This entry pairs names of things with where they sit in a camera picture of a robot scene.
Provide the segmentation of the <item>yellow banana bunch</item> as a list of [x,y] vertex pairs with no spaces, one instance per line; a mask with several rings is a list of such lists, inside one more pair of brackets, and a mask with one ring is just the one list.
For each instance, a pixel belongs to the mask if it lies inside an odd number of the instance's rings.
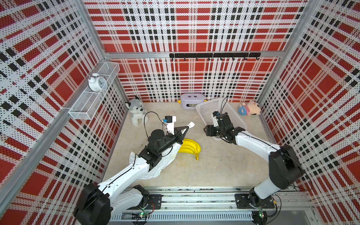
[[183,144],[181,145],[178,153],[188,153],[195,156],[196,160],[199,160],[199,155],[201,152],[201,146],[199,143],[195,142],[192,139],[184,139]]

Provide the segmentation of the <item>translucent white plastic bag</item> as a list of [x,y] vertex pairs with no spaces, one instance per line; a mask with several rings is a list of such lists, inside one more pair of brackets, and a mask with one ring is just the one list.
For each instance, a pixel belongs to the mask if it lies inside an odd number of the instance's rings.
[[[195,124],[190,122],[187,126],[191,129]],[[136,156],[135,164],[130,169],[133,179],[155,178],[174,161],[181,145],[175,143],[167,148],[165,146],[165,136],[166,134],[163,130],[156,129],[152,131],[148,138],[148,144]]]

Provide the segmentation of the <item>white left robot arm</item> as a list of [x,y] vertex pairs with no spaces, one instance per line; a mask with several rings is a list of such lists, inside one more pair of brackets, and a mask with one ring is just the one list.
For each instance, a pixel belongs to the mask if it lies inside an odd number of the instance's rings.
[[156,129],[148,137],[148,144],[133,162],[110,179],[100,184],[86,185],[78,199],[74,217],[81,225],[106,225],[110,218],[132,207],[147,205],[149,192],[140,185],[124,190],[143,176],[158,176],[176,157],[186,133],[194,127],[175,127],[165,134]]

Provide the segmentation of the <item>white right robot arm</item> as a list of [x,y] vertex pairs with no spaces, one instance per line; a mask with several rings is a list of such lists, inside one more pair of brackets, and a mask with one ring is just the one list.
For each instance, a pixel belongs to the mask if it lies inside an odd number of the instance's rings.
[[271,195],[288,188],[304,175],[305,171],[291,146],[272,144],[241,127],[234,127],[227,113],[214,111],[212,119],[213,125],[203,129],[208,137],[219,137],[227,143],[244,147],[268,163],[268,177],[249,191],[246,204],[262,207]]

